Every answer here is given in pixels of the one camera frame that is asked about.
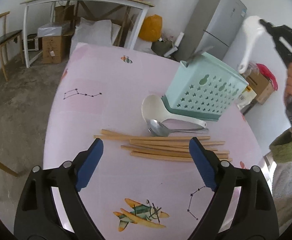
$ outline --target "basket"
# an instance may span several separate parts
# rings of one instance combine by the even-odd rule
[[[188,67],[181,61],[162,101],[173,114],[218,121],[247,85],[234,69],[204,52]]]

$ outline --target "pink tablecloth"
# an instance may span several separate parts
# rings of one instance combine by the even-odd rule
[[[72,54],[56,92],[44,147],[44,169],[73,160],[87,150],[101,129],[131,135],[148,135],[141,115],[142,100],[149,94],[163,95],[179,63],[123,48],[80,43]],[[167,122],[174,127],[176,122]],[[226,141],[232,164],[262,164],[257,141],[235,105],[218,122],[208,122],[212,140]],[[80,197],[105,239],[187,239],[193,232],[213,192],[204,186],[194,163],[143,159],[122,150],[123,142],[104,141],[104,154]],[[58,191],[53,190],[65,228],[71,230]],[[194,193],[190,203],[190,194]],[[235,211],[239,190],[234,191],[225,224]],[[125,198],[149,200],[169,214],[165,228],[131,224],[118,231],[121,208],[131,212]]]

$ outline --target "silver bolt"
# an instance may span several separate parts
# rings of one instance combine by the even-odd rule
[[[32,168],[32,172],[36,173],[36,172],[38,172],[38,171],[40,171],[40,167],[39,167],[39,166],[34,166],[34,167]]]
[[[259,172],[261,169],[258,166],[253,166],[253,171]]]
[[[71,161],[66,161],[63,163],[63,167],[69,168],[73,163]]]
[[[228,167],[228,166],[229,166],[229,162],[228,162],[228,161],[222,161],[222,162],[221,162],[221,165],[222,165],[223,167]]]

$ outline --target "black chair seat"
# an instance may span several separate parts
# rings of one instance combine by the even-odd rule
[[[17,31],[10,32],[10,33],[7,33],[7,34],[1,36],[0,37],[0,45],[21,32],[22,32],[22,30],[17,30]]]

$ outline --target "cartoon airplane print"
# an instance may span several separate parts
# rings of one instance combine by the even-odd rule
[[[119,232],[123,231],[129,223],[139,224],[150,228],[166,227],[160,224],[160,218],[168,218],[169,215],[165,212],[162,212],[161,208],[155,207],[153,203],[151,205],[149,200],[146,202],[149,206],[129,198],[125,198],[125,202],[133,209],[133,211],[127,212],[121,208],[121,213],[114,212],[114,214],[120,219],[118,227]]]

